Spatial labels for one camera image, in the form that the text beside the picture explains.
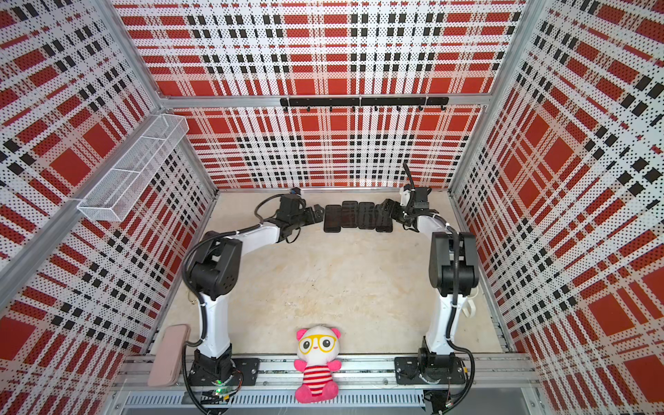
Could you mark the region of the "white-edged phone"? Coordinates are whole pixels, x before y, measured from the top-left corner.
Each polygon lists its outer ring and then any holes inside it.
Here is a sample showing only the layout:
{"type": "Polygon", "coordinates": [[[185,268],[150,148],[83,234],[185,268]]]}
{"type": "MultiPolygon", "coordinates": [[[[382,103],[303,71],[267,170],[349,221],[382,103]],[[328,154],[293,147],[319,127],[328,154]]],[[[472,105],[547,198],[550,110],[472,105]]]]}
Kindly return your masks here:
{"type": "Polygon", "coordinates": [[[375,231],[377,233],[392,233],[394,219],[392,218],[395,201],[386,199],[375,206],[375,231]]]}

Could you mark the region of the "black phone case top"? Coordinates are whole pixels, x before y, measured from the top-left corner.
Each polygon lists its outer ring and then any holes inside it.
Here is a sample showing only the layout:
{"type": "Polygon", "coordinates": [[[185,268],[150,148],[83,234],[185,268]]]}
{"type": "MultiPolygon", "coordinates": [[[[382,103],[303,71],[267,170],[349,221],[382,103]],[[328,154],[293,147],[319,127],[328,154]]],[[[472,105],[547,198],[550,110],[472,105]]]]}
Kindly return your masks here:
{"type": "Polygon", "coordinates": [[[331,204],[324,208],[323,231],[325,233],[340,233],[342,230],[342,206],[331,204]]]}

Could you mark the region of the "black phone case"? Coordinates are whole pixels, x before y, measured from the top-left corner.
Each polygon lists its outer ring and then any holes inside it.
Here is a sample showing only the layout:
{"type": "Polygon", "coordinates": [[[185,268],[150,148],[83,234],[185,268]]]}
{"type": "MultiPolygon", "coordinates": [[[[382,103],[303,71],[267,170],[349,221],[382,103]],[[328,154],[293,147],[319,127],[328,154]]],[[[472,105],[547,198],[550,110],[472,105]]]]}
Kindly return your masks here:
{"type": "Polygon", "coordinates": [[[324,208],[323,231],[325,233],[340,233],[342,230],[342,206],[331,204],[324,208]]]}
{"type": "Polygon", "coordinates": [[[375,204],[373,202],[359,203],[357,227],[362,230],[373,230],[375,228],[375,204]]]}
{"type": "Polygon", "coordinates": [[[344,201],[342,203],[342,228],[357,228],[358,227],[358,201],[344,201]]]}

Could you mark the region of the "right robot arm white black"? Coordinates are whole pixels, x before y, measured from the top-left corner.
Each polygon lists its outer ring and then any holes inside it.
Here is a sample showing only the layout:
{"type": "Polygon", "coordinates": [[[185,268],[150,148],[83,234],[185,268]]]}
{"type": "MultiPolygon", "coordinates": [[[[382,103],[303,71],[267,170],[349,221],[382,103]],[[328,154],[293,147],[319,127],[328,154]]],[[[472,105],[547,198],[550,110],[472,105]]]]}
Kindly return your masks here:
{"type": "Polygon", "coordinates": [[[476,237],[459,232],[432,209],[410,209],[387,199],[382,211],[407,230],[430,240],[429,281],[437,292],[437,302],[429,329],[424,337],[424,353],[428,357],[463,353],[455,336],[463,306],[479,284],[476,237]]]}

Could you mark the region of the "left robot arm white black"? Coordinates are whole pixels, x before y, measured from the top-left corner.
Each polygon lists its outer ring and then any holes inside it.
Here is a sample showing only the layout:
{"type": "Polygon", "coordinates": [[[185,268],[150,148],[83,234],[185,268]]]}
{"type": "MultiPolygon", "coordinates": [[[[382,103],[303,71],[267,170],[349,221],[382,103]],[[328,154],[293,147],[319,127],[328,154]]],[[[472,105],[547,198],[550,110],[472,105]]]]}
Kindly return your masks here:
{"type": "Polygon", "coordinates": [[[199,340],[191,344],[198,354],[218,360],[230,351],[229,293],[238,282],[242,257],[287,242],[293,232],[321,223],[323,218],[324,209],[317,204],[296,213],[279,209],[248,228],[209,231],[190,248],[183,261],[182,280],[199,304],[199,340]]]}

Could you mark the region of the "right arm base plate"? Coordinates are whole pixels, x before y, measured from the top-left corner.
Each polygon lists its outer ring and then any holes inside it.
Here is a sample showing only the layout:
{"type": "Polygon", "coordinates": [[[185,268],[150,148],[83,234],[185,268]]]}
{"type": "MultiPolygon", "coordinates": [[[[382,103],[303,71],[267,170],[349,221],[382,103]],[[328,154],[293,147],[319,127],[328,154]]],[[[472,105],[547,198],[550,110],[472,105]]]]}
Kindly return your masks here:
{"type": "Polygon", "coordinates": [[[466,374],[463,361],[454,354],[435,356],[433,363],[418,357],[396,357],[394,373],[399,385],[463,385],[466,374]]]}

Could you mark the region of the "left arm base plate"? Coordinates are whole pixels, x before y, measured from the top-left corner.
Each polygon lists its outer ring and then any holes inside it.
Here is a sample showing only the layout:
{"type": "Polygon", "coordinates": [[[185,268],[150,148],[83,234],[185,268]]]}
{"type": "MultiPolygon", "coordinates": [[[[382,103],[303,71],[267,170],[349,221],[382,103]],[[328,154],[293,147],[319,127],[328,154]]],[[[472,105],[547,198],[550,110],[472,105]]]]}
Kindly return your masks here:
{"type": "Polygon", "coordinates": [[[188,382],[193,387],[254,386],[259,374],[258,358],[232,358],[219,363],[195,361],[188,371],[188,382]]]}

